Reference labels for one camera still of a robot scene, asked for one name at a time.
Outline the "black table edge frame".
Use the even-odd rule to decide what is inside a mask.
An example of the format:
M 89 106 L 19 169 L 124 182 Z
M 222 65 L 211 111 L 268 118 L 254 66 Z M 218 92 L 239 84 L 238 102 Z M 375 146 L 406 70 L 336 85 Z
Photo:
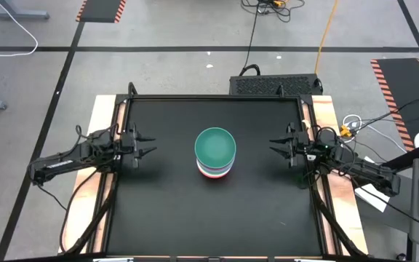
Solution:
M 149 153 L 124 157 L 109 227 L 109 255 L 317 256 L 323 251 L 311 194 L 274 151 L 296 98 L 141 95 L 128 122 L 149 137 Z M 209 127 L 229 131 L 236 157 L 227 175 L 203 176 L 194 143 Z

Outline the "turquoise ribbed bowl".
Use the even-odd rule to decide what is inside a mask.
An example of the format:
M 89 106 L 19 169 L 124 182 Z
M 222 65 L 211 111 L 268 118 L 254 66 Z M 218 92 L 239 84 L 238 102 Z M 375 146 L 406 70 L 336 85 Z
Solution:
M 206 172 L 209 172 L 211 174 L 220 174 L 222 172 L 225 172 L 226 170 L 231 170 L 232 166 L 234 164 L 234 161 L 227 164 L 225 167 L 221 167 L 219 169 L 210 168 L 208 166 L 205 166 L 202 164 L 199 160 L 196 160 L 197 167 L 200 166 L 202 169 L 204 169 Z

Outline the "wooden base board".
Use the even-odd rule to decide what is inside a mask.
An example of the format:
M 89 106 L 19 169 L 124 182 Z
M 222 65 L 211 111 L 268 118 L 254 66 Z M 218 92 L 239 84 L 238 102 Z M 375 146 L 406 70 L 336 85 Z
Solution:
M 98 95 L 95 98 L 87 132 L 103 130 L 117 123 L 122 126 L 125 105 L 116 105 L 115 95 Z M 114 174 L 102 174 L 93 167 L 76 172 L 73 193 L 61 227 L 59 253 L 73 247 L 92 219 L 99 214 L 101 205 L 110 193 Z
M 338 131 L 338 122 L 332 98 L 329 95 L 314 95 L 312 103 L 303 104 L 304 118 L 309 123 L 321 127 L 331 127 Z M 316 182 L 319 195 L 326 205 L 334 211 L 335 219 L 348 238 L 363 253 L 368 253 L 354 188 L 346 176 L 331 172 Z

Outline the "black diagonal frame brace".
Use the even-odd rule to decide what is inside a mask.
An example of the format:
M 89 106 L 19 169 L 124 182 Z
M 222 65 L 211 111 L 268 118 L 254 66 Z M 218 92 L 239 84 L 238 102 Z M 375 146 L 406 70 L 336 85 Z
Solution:
M 351 182 L 345 177 L 322 178 L 311 189 L 321 213 L 326 255 L 368 255 L 362 222 Z
M 59 236 L 59 254 L 101 253 L 111 209 L 116 198 L 117 174 L 80 170 Z

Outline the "black perforated computer case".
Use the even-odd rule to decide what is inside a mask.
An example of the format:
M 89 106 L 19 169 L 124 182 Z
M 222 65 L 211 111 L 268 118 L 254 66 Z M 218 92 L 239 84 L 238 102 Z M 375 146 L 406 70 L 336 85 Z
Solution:
M 322 95 L 321 80 L 316 74 L 232 76 L 230 95 Z

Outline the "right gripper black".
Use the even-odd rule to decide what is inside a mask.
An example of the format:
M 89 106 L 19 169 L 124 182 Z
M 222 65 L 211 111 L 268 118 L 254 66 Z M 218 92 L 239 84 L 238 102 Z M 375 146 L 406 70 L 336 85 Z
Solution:
M 289 167 L 298 165 L 298 154 L 306 155 L 306 148 L 309 145 L 309 136 L 306 131 L 297 131 L 295 124 L 290 122 L 287 125 L 287 134 L 280 138 L 270 139 L 272 143 L 285 144 L 288 142 L 288 149 L 276 148 L 270 146 L 270 149 L 275 151 L 280 156 L 289 160 Z

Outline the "black hazard striped mat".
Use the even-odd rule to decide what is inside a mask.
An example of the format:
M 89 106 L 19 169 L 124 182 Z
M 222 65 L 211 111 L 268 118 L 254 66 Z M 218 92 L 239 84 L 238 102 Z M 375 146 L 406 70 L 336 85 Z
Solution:
M 127 0 L 83 0 L 77 22 L 118 23 Z
M 372 59 L 372 70 L 405 151 L 419 146 L 419 59 Z

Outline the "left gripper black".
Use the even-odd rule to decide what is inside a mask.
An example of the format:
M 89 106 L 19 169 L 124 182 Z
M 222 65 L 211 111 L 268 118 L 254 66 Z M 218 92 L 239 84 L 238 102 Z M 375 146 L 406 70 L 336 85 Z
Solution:
M 137 169 L 139 167 L 139 159 L 142 159 L 146 154 L 156 150 L 156 147 L 137 148 L 137 142 L 153 141 L 155 138 L 141 135 L 137 132 L 136 124 L 133 123 L 131 127 L 127 127 L 119 136 L 119 151 L 125 155 L 132 156 L 132 167 Z

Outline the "coral red ribbed bowl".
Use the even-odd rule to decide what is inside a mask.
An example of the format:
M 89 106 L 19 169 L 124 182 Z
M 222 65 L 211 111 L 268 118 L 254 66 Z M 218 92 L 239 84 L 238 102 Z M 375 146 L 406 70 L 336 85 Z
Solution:
M 225 172 L 222 172 L 220 174 L 211 174 L 209 172 L 206 172 L 204 169 L 202 169 L 200 166 L 198 166 L 199 172 L 204 175 L 207 178 L 212 178 L 212 179 L 218 179 L 218 178 L 222 178 L 224 176 L 226 176 L 230 170 L 226 170 Z

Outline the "dark green ribbed bowl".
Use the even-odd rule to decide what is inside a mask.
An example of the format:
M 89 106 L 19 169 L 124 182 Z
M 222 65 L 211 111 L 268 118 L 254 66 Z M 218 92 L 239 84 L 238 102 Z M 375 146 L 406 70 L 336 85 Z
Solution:
M 233 135 L 221 127 L 203 130 L 194 143 L 196 159 L 205 167 L 214 170 L 223 169 L 232 164 L 236 151 L 237 146 Z

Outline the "black frame cross bar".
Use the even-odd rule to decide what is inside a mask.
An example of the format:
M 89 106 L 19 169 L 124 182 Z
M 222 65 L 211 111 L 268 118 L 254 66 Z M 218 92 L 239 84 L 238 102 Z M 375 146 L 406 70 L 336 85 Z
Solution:
M 0 260 L 0 262 L 408 262 L 368 256 L 323 255 L 295 256 L 107 256 L 105 253 L 55 255 L 37 258 Z

